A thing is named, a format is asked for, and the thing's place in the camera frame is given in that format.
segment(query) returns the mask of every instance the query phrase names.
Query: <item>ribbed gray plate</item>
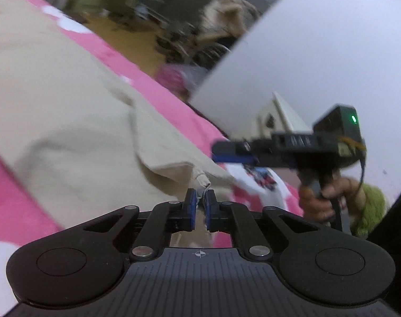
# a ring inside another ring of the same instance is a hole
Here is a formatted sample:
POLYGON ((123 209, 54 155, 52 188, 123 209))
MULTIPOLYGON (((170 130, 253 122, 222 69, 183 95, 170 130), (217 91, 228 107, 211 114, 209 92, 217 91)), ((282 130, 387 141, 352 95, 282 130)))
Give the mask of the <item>ribbed gray plate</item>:
POLYGON ((382 302, 334 309, 305 301, 268 264, 249 262, 236 249, 167 248, 130 266, 109 294, 67 310, 17 305, 7 317, 400 317, 382 302))

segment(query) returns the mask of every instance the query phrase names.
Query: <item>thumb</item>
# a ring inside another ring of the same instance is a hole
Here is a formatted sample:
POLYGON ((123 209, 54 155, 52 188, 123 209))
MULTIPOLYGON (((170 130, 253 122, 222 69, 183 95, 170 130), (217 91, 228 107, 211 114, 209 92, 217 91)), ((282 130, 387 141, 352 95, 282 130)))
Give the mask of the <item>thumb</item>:
POLYGON ((332 199, 341 195, 349 195, 353 191, 353 180, 348 178, 339 178, 322 189, 324 198, 332 199))

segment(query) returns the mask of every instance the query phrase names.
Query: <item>green fuzzy sleeve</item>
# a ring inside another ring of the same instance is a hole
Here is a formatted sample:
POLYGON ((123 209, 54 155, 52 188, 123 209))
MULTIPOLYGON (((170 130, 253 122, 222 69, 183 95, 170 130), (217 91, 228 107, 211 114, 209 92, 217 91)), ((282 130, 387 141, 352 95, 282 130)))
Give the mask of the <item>green fuzzy sleeve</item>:
POLYGON ((366 238, 383 219, 387 211, 387 205, 381 189, 366 183, 363 184, 362 188, 365 192, 366 204, 362 212, 362 219, 354 234, 357 237, 366 238))

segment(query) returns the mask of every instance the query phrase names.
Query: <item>human hand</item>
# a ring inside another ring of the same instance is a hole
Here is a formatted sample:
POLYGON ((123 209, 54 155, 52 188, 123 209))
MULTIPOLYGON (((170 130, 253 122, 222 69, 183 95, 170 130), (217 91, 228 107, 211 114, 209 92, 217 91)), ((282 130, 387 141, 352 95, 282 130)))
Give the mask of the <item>human hand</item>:
POLYGON ((317 198, 313 190, 308 186, 301 185, 299 188, 299 205, 304 211, 305 219, 322 222, 334 216, 330 199, 344 196, 349 209, 349 214, 357 215, 366 203, 365 192, 360 188, 359 182, 352 178, 337 178, 331 184, 322 189, 324 199, 317 198))

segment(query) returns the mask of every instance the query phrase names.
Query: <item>wooden floor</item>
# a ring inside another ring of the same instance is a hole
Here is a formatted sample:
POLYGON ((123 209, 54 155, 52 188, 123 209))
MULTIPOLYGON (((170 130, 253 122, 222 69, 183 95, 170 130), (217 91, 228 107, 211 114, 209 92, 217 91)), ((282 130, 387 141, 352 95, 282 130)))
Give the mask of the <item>wooden floor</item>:
POLYGON ((137 21, 127 27, 96 17, 90 18, 85 26, 151 77, 165 63, 165 56, 155 50, 155 37, 161 33, 155 23, 137 21))

